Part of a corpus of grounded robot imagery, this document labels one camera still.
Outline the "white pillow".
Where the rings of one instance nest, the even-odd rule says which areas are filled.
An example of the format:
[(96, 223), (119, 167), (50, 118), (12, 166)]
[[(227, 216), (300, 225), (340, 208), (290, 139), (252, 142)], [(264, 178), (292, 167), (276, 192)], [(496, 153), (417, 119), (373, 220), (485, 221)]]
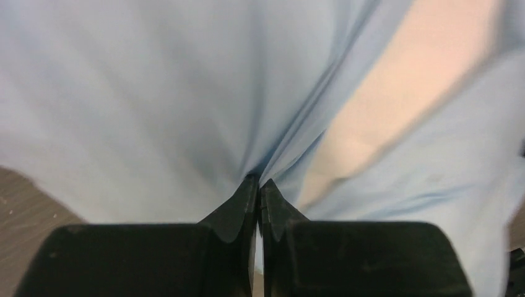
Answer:
[(327, 128), (297, 204), (325, 198), (436, 108), (493, 51), (502, 1), (414, 1)]

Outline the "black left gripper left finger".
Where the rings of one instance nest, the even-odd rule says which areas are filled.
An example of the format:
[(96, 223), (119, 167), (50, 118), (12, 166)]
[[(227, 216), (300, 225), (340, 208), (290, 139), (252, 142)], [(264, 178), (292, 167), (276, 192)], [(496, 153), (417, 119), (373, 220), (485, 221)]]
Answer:
[(251, 296), (259, 179), (197, 223), (66, 225), (16, 296)]

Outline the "light blue pillowcase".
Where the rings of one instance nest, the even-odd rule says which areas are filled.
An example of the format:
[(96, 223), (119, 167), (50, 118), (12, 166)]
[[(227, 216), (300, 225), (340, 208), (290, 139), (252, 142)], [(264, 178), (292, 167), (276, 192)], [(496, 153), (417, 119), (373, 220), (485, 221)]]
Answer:
[(2, 1), (1, 166), (97, 223), (203, 218), (249, 173), (317, 220), (439, 226), (502, 296), (523, 200), (524, 2), (378, 159), (297, 201), (324, 134), (414, 1)]

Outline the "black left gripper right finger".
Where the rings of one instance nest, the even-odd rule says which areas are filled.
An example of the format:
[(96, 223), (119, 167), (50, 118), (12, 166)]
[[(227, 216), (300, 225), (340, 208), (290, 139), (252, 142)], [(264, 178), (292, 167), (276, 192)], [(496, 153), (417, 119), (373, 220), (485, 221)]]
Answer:
[(307, 219), (260, 190), (266, 296), (471, 296), (447, 236), (424, 222)]

